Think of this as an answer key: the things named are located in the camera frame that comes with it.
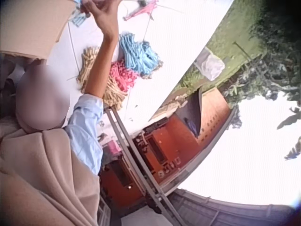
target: green lawn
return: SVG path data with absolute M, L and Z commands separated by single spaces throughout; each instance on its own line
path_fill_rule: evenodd
M 207 44 L 207 47 L 225 62 L 226 68 L 216 80 L 210 82 L 197 74 L 192 65 L 174 91 L 181 89 L 183 84 L 192 84 L 190 90 L 202 86 L 202 90 L 206 91 L 231 77 L 247 61 L 242 51 L 233 45 L 235 41 L 252 58 L 262 53 L 259 40 L 250 35 L 252 25 L 260 17 L 261 8 L 262 0 L 235 0 Z

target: pink clothespin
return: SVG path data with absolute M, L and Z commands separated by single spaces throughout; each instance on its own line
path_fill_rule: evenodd
M 129 20 L 130 18 L 133 18 L 137 15 L 143 14 L 143 13 L 147 13 L 150 16 L 151 20 L 154 20 L 154 18 L 152 17 L 151 13 L 152 11 L 157 8 L 157 1 L 158 0 L 153 0 L 151 1 L 149 4 L 147 4 L 145 7 L 139 7 L 138 10 L 132 12 L 130 15 L 125 16 L 123 19 L 125 21 Z

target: white sky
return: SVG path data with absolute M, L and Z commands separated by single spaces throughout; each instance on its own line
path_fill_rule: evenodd
M 301 197 L 301 156 L 289 161 L 284 156 L 301 135 L 301 120 L 276 130 L 293 114 L 290 107 L 296 103 L 281 94 L 276 101 L 241 102 L 242 127 L 225 131 L 179 188 L 226 202 L 295 207 Z

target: light blue shirt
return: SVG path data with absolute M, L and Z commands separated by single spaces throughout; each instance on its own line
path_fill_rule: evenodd
M 68 125 L 64 128 L 69 136 L 71 149 L 96 175 L 99 173 L 103 157 L 96 131 L 96 125 L 102 115 L 102 99 L 84 94 L 79 98 Z

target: beige jacket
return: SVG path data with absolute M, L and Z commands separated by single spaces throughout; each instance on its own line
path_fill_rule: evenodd
M 4 131 L 9 129 L 0 128 L 0 137 Z M 97 225 L 99 177 L 78 160 L 66 132 L 12 131 L 0 140 L 1 222 Z

